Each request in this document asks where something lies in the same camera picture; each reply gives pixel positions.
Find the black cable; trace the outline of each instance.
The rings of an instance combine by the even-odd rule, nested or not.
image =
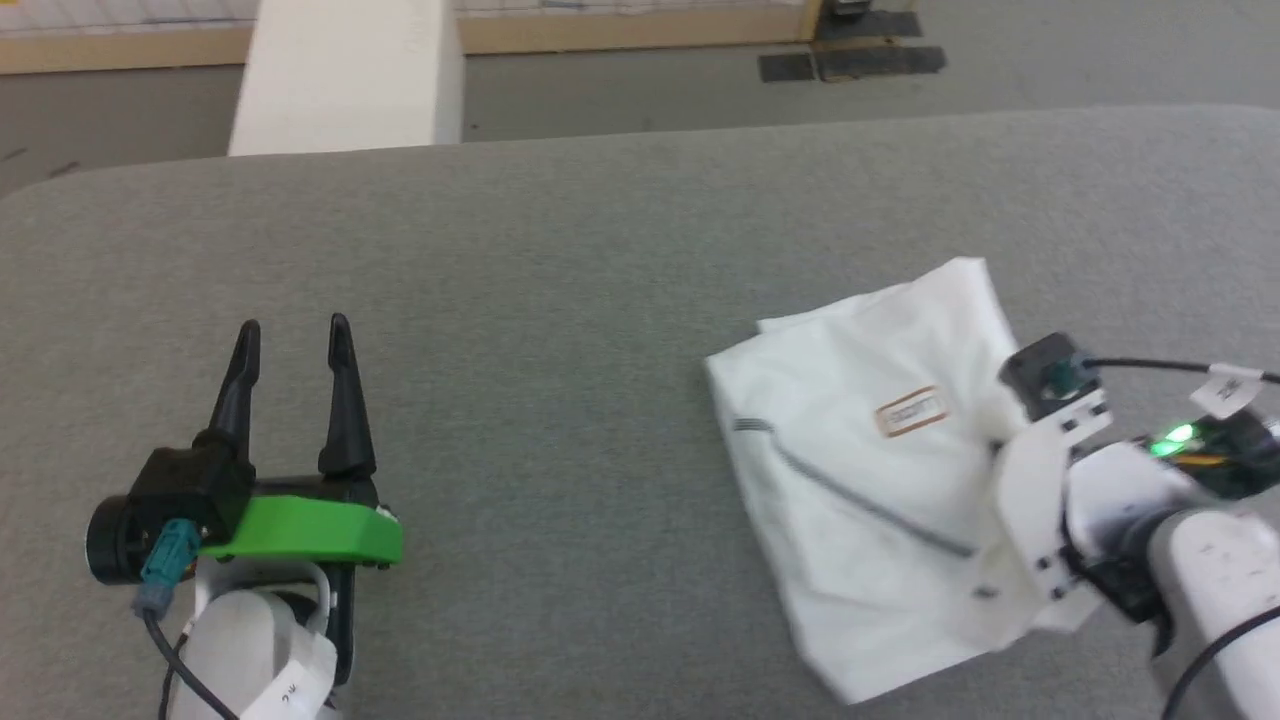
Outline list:
[[[178,635],[178,642],[173,643],[173,651],[180,652],[187,644],[187,633]],[[173,688],[173,665],[165,664],[164,682],[160,683],[160,720],[169,720],[169,691]]]
[[[1208,643],[1208,647],[1202,650],[1201,653],[1192,660],[1190,665],[1187,666],[1187,670],[1178,676],[1178,682],[1174,683],[1172,689],[1169,691],[1169,700],[1165,701],[1165,711],[1160,714],[1161,720],[1174,720],[1174,716],[1178,714],[1178,706],[1181,705],[1183,696],[1187,694],[1187,688],[1190,687],[1192,680],[1199,675],[1201,670],[1207,667],[1208,664],[1217,657],[1217,653],[1222,652],[1226,646],[1258,629],[1260,626],[1266,625],[1276,618],[1280,618],[1280,606],[1249,618],[1248,620],[1222,633],[1216,641]]]
[[[187,664],[178,656],[178,651],[169,644],[169,641],[164,637],[164,630],[160,629],[160,623],[156,621],[155,611],[145,611],[142,614],[142,621],[146,624],[147,633],[156,643],[156,648],[160,651],[160,655],[164,656],[169,667],[177,673],[179,678],[182,678],[182,682],[187,683],[187,687],[191,688],[193,693],[200,696],[200,700],[207,702],[209,707],[212,707],[214,712],[216,712],[223,720],[238,720],[236,714],[232,712],[229,707],[223,705],[223,701],[218,700],[218,696],[215,696],[212,691],[205,687],[205,684],[196,678],[196,674],[191,671],[191,667],[187,667]]]
[[[1180,370],[1184,373],[1208,373],[1207,363],[1181,363],[1178,360],[1148,360],[1144,357],[1087,357],[1085,368],[1146,368],[1149,370]],[[1263,382],[1280,384],[1280,374],[1262,373]]]

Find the brown and white patch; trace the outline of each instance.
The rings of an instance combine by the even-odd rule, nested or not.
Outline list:
[[[884,437],[897,437],[947,416],[947,404],[937,386],[922,387],[876,409],[876,424]]]

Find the teal cable connector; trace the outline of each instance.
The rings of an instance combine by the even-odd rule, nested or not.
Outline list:
[[[142,566],[142,584],[133,596],[133,614],[143,618],[154,612],[163,620],[173,605],[173,589],[182,582],[187,568],[200,552],[200,530],[191,520],[169,520],[156,539],[146,565]]]

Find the folded white shirt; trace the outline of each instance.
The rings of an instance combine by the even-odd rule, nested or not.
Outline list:
[[[983,260],[760,331],[708,359],[717,413],[800,653],[845,702],[1079,626],[1096,602],[1036,591],[991,501],[1027,419]]]

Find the gray tabletop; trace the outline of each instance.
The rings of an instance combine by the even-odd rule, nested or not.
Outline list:
[[[1020,341],[1277,368],[1277,197],[1280,114],[1238,108],[202,160],[18,192],[4,715],[154,716],[163,662],[129,592],[84,568],[90,512],[207,420],[251,316],[255,461],[314,468],[342,310],[407,533],[402,566],[360,577],[349,717],[1151,717],[1148,633],[1110,611],[841,708],[787,637],[701,359],[756,318],[979,255]],[[1192,413],[1192,378],[1107,379],[1123,430]]]

